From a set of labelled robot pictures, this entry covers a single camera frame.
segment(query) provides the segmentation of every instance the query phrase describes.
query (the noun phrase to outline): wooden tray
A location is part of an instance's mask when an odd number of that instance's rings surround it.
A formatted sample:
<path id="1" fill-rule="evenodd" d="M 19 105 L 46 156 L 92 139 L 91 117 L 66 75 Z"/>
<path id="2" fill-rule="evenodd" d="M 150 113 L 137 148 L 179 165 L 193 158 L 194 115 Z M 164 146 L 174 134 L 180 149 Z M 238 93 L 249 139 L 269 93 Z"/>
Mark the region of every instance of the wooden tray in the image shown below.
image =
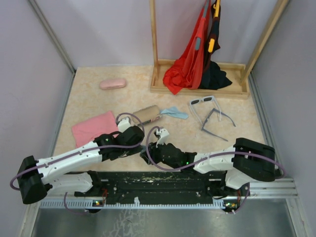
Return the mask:
<path id="1" fill-rule="evenodd" d="M 169 89 L 166 86 L 164 86 L 162 79 L 165 72 L 173 65 L 173 63 L 174 60 L 158 59 L 158 71 L 157 74 L 153 71 L 152 82 L 150 86 L 151 92 L 171 93 Z M 248 81 L 245 84 L 243 84 L 243 86 L 241 86 L 240 83 L 241 73 L 243 72 L 245 65 L 233 63 L 218 63 L 218 65 L 220 66 L 221 70 L 227 73 L 227 78 L 231 80 L 233 84 L 218 90 L 189 90 L 183 88 L 178 94 L 196 96 L 215 95 L 216 97 L 246 99 L 249 96 Z"/>

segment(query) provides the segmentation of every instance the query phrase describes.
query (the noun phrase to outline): wooden rack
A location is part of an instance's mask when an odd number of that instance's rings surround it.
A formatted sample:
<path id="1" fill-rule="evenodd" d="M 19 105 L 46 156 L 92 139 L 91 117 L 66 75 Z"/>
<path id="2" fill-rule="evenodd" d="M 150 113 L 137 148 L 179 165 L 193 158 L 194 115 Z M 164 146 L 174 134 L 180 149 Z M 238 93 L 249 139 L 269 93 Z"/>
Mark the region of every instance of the wooden rack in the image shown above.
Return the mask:
<path id="1" fill-rule="evenodd" d="M 262 49 L 264 48 L 272 30 L 274 29 L 278 19 L 285 9 L 289 0 L 278 0 L 272 14 L 270 15 L 265 28 L 253 50 L 251 57 L 245 64 L 236 63 L 218 63 L 221 70 L 227 73 L 227 78 L 233 82 L 230 86 L 218 90 L 195 89 L 190 90 L 183 88 L 179 94 L 206 96 L 215 95 L 217 97 L 226 98 L 241 98 L 246 99 L 249 94 L 248 76 L 254 67 Z M 173 65 L 174 60 L 158 59 L 157 51 L 157 29 L 156 29 L 156 0 L 150 0 L 151 24 L 152 24 L 152 38 L 153 38 L 153 52 L 154 52 L 154 70 L 151 81 L 150 90 L 154 93 L 171 93 L 169 89 L 164 86 L 162 79 L 165 72 Z"/>

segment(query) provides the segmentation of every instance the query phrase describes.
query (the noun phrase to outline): light blue cleaning cloth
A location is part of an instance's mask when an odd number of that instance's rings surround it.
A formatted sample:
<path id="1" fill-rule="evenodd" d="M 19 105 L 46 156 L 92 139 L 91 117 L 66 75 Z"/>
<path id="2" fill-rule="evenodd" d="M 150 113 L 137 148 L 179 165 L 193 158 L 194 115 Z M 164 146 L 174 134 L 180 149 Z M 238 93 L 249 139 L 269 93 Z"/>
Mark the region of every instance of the light blue cleaning cloth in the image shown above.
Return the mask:
<path id="1" fill-rule="evenodd" d="M 180 112 L 177 107 L 173 106 L 169 109 L 161 110 L 162 115 L 169 115 L 171 117 L 179 118 L 179 119 L 187 119 L 189 116 L 185 112 Z"/>

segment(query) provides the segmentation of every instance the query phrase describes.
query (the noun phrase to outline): yellow hanger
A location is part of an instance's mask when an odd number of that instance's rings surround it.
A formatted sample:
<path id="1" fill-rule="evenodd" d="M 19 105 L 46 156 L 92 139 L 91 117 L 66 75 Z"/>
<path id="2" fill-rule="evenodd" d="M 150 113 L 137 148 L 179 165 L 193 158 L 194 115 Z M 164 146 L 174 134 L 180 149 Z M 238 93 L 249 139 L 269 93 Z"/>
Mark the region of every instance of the yellow hanger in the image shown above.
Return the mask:
<path id="1" fill-rule="evenodd" d="M 215 9 L 215 14 L 213 18 L 218 17 L 220 5 L 221 5 L 221 0 L 217 0 L 216 4 L 213 5 L 213 8 Z M 210 53 L 213 52 L 214 45 L 215 45 L 215 39 L 211 39 L 209 41 L 208 52 Z"/>

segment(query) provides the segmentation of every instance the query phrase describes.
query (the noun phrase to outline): white wall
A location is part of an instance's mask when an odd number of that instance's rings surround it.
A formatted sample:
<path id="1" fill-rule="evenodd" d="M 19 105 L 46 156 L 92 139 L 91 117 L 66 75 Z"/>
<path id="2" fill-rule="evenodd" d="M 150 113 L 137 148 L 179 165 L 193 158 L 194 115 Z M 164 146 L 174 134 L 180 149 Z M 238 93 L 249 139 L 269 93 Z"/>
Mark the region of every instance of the white wall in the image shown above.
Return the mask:
<path id="1" fill-rule="evenodd" d="M 222 1 L 222 48 L 213 59 L 246 63 L 276 1 Z M 153 63 L 149 0 L 38 3 L 75 67 Z M 203 4 L 204 0 L 156 0 L 160 58 L 180 57 Z"/>
<path id="2" fill-rule="evenodd" d="M 0 236 L 14 237 L 26 206 L 9 181 L 49 155 L 71 73 L 26 0 L 1 1 L 0 32 Z"/>
<path id="3" fill-rule="evenodd" d="M 316 236 L 316 1 L 290 1 L 254 75 L 282 161 Z"/>

